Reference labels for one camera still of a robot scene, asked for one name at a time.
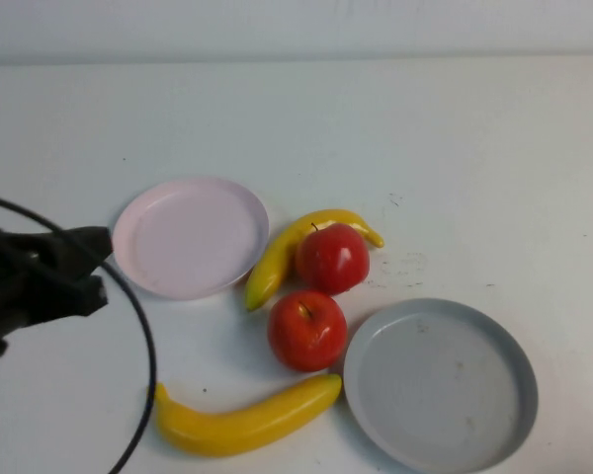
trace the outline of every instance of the banana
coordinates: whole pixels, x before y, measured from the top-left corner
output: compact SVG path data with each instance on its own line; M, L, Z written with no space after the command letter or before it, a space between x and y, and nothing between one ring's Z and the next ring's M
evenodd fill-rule
M199 413L156 388L156 425L174 446L193 454L222 457L256 449L289 435L327 410L338 398L342 381L322 374L263 402L230 413Z
M252 311L261 307L279 289L290 272L297 245L307 234L337 222L351 225L376 247L384 246L382 237L360 215L350 210L325 209L304 215L268 246L253 269L244 290L246 309Z

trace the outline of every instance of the white wall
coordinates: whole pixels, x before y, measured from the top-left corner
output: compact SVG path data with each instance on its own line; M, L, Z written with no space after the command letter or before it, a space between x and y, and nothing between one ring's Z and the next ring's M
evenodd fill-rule
M593 0L0 0L0 63L593 51Z

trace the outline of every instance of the toy apple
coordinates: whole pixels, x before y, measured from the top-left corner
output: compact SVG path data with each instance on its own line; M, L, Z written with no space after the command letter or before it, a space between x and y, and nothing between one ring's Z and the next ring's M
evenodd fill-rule
M296 271L312 288L342 293L369 274L367 244L351 226L332 224L301 241L296 248Z
M273 306L268 341L283 364L315 372L329 367L342 354L347 323L340 306L327 294L296 291Z

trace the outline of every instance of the black cable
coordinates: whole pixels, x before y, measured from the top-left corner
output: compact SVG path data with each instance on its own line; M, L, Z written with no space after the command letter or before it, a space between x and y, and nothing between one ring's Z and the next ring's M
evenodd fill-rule
M1 198L0 207L4 207L5 209L9 209L20 215L28 217L29 219L37 222L39 225L46 227L48 230L52 231L61 239L63 239L63 241L66 242L68 245L71 245L75 249L79 250L82 254L96 262L97 265L99 265L99 257L92 250L90 250L88 246L84 245L81 241L67 233L57 224L33 212L32 210L26 209L25 207L22 207L20 205L17 205L13 202L9 202ZM149 357L149 383L147 385L147 399L145 400L145 406L140 417L140 421L138 422L136 431L131 437L131 440L129 441L129 444L126 447L126 450L123 452L117 463L110 470L110 474L119 474L119 472L121 472L123 467L126 465L129 457L136 449L138 442L142 438L142 435L145 432L145 428L147 427L147 423L149 422L149 417L151 416L151 410L154 406L154 396L156 393L156 349L154 347L154 340L151 334L151 329L149 328L149 323L147 322L147 316L145 315L142 306L140 306L138 298L136 297L134 292L131 290L131 288L123 279L123 277L119 274L119 272L117 272L110 264L104 262L101 264L101 268L117 283L117 285L121 288L123 293L126 294L127 298L131 302L131 305L133 306L134 311L136 312L136 316L138 316L138 322L140 323L142 332L145 335L145 341L147 342L147 355Z

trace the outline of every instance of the gray plate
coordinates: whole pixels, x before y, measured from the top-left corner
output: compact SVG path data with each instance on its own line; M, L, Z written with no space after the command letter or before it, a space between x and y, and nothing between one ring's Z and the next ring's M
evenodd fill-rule
M532 367L483 313L413 299L371 317L345 359L347 400L367 435L408 467L463 474L512 454L538 410Z

